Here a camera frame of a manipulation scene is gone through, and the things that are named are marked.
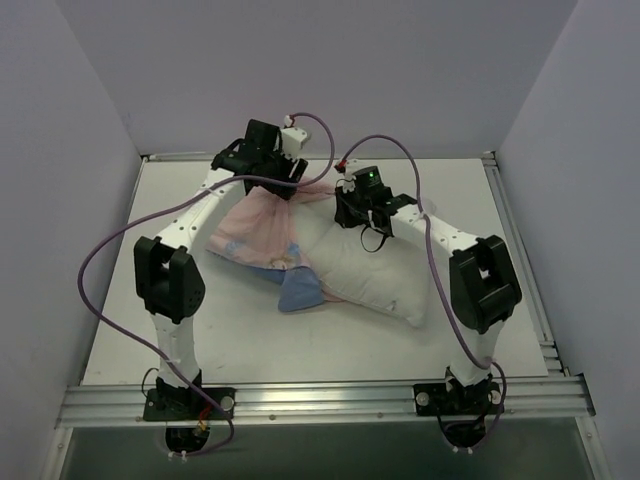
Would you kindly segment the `blue pink printed pillowcase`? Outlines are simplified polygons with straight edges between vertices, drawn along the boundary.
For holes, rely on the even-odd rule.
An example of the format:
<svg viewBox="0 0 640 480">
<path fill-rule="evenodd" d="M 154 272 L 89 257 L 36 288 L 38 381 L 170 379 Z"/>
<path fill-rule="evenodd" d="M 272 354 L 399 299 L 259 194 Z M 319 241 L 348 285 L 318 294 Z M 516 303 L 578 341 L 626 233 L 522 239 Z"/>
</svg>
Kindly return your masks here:
<svg viewBox="0 0 640 480">
<path fill-rule="evenodd" d="M 278 310 L 293 313 L 337 302 L 325 291 L 314 255 L 336 223 L 334 187 L 302 187 L 284 200 L 255 187 L 224 217 L 207 250 L 280 286 Z"/>
</svg>

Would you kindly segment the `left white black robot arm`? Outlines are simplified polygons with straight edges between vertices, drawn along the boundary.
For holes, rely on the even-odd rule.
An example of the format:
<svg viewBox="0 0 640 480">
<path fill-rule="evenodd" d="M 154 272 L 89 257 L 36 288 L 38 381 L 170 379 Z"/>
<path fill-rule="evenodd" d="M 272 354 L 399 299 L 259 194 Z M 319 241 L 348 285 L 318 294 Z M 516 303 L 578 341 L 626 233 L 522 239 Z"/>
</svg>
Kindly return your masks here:
<svg viewBox="0 0 640 480">
<path fill-rule="evenodd" d="M 308 163 L 301 151 L 308 133 L 288 124 L 278 127 L 258 120 L 244 136 L 213 159 L 196 190 L 194 202 L 154 238 L 134 245 L 136 294 L 150 313 L 159 349 L 156 390 L 179 419 L 194 417 L 202 405 L 195 387 L 202 381 L 194 347 L 193 319 L 205 297 L 196 260 L 215 228 L 255 188 L 288 200 Z"/>
</svg>

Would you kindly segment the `white pillow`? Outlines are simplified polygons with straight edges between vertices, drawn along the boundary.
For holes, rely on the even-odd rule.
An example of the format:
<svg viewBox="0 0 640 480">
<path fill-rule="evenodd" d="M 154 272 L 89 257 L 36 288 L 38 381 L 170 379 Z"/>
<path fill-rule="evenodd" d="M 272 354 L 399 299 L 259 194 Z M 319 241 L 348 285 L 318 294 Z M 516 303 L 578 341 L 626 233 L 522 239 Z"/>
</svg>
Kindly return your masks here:
<svg viewBox="0 0 640 480">
<path fill-rule="evenodd" d="M 331 199 L 292 207 L 296 243 L 321 286 L 333 297 L 401 319 L 427 324 L 432 286 L 426 253 L 411 243 L 362 227 L 344 229 Z"/>
</svg>

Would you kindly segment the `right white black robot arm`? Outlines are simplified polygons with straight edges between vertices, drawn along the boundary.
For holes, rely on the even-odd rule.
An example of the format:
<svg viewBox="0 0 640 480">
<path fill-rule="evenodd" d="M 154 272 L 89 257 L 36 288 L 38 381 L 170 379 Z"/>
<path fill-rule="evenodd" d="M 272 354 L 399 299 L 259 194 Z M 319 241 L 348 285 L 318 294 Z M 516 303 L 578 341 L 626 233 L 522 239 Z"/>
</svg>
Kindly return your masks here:
<svg viewBox="0 0 640 480">
<path fill-rule="evenodd" d="M 494 366 L 494 352 L 505 322 L 522 300 L 522 290 L 506 242 L 497 235 L 480 237 L 427 213 L 421 202 L 388 187 L 366 197 L 335 189 L 336 222 L 344 228 L 364 226 L 386 238 L 424 249 L 431 277 L 461 352 L 449 366 L 455 380 L 444 400 L 455 412 L 469 411 L 480 400 L 477 384 Z"/>
</svg>

